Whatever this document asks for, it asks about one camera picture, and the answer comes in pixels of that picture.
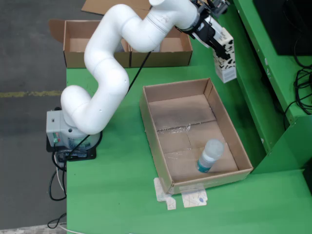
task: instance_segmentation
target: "black monitor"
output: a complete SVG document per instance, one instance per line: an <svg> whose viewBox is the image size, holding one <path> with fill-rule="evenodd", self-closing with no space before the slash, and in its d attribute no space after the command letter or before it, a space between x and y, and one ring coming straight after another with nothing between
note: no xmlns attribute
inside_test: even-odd
<svg viewBox="0 0 312 234"><path fill-rule="evenodd" d="M312 55L312 0L253 0L279 55Z"/></svg>

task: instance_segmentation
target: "yellow floor line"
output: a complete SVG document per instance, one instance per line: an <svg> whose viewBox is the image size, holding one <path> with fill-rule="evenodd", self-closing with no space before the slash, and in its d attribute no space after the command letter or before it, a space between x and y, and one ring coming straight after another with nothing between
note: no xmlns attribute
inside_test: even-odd
<svg viewBox="0 0 312 234"><path fill-rule="evenodd" d="M41 92L0 92L0 98L22 98L27 96L43 97L43 96L60 96L62 91L41 91Z"/></svg>

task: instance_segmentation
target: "open cardboard box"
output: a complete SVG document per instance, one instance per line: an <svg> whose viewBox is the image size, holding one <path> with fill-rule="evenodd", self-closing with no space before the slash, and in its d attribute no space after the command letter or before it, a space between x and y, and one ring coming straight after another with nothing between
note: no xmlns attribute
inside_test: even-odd
<svg viewBox="0 0 312 234"><path fill-rule="evenodd" d="M147 53L139 53L130 47L131 67L140 67ZM173 28L160 44L159 52L152 52L144 67L188 66L193 48L187 34Z"/></svg>
<svg viewBox="0 0 312 234"><path fill-rule="evenodd" d="M126 4L143 19L150 10L148 0L86 0L82 11L104 15L112 6ZM145 67L188 66L193 48L187 34L173 28L160 45L160 52L152 52ZM131 67L140 67L147 53L131 48Z"/></svg>
<svg viewBox="0 0 312 234"><path fill-rule="evenodd" d="M253 170L210 79L144 86L140 109L165 193L232 183ZM196 163L212 138L223 142L225 151L208 173L201 173Z"/></svg>
<svg viewBox="0 0 312 234"><path fill-rule="evenodd" d="M49 20L51 35L63 43L63 52L68 68L85 68L84 51L100 21L98 20ZM122 67L130 67L130 46L122 39L124 52L114 53Z"/></svg>

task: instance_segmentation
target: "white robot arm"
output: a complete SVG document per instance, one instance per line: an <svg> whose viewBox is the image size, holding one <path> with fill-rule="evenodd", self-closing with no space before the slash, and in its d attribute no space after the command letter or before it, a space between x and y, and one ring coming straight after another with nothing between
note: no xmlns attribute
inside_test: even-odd
<svg viewBox="0 0 312 234"><path fill-rule="evenodd" d="M152 8L143 20L127 5L113 6L88 42L84 61L86 68L98 82L96 93L90 97L83 88L71 85L61 95L62 116L69 128L74 130L70 133L72 139L82 139L83 135L97 135L101 132L128 92L128 75L114 58L114 52L122 38L138 52L150 52L176 26L204 46L212 47L217 56L228 58L226 50L216 42L222 27L211 16L224 12L229 5L227 1L215 0L212 3L209 0L209 4L198 4L196 0L149 2ZM54 139L48 138L50 143L57 142L55 135Z"/></svg>

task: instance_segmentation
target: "plastic bottle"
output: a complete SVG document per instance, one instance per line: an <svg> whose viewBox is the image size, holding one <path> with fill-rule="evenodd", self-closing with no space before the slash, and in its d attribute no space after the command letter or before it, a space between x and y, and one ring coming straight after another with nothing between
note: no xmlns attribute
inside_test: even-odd
<svg viewBox="0 0 312 234"><path fill-rule="evenodd" d="M196 167L200 172L208 172L213 164L221 158L224 152L224 145L217 139L211 139L207 142Z"/></svg>

